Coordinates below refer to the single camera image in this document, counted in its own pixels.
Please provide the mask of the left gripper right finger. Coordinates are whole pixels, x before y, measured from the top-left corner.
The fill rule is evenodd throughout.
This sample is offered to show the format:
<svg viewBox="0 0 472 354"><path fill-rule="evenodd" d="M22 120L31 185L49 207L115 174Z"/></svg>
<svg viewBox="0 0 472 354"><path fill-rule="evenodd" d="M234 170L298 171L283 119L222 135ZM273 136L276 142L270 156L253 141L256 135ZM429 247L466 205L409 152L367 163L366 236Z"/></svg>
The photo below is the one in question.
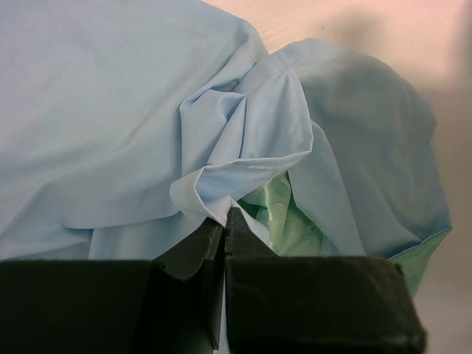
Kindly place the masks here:
<svg viewBox="0 0 472 354"><path fill-rule="evenodd" d="M226 333L232 353L424 353L403 270L379 257L281 257L229 211Z"/></svg>

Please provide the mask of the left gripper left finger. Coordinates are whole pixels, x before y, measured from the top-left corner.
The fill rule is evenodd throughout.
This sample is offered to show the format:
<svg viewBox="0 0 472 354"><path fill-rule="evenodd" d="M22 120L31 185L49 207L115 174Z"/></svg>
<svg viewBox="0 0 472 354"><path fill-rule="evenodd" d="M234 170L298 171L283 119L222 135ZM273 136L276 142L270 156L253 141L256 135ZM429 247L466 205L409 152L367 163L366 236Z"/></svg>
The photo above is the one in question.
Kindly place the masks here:
<svg viewBox="0 0 472 354"><path fill-rule="evenodd" d="M3 353L212 353L223 228L204 221L155 260L1 264Z"/></svg>

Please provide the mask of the green and blue pillowcase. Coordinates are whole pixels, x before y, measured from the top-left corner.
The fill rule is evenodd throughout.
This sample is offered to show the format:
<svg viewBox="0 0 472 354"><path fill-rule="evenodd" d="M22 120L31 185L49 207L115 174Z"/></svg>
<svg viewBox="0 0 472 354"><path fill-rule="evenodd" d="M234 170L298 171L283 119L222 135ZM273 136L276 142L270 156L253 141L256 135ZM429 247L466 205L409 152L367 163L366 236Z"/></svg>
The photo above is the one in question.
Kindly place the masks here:
<svg viewBox="0 0 472 354"><path fill-rule="evenodd" d="M451 229L431 106L202 1L1 3L1 264L155 260L229 211L281 257L379 257L413 300Z"/></svg>

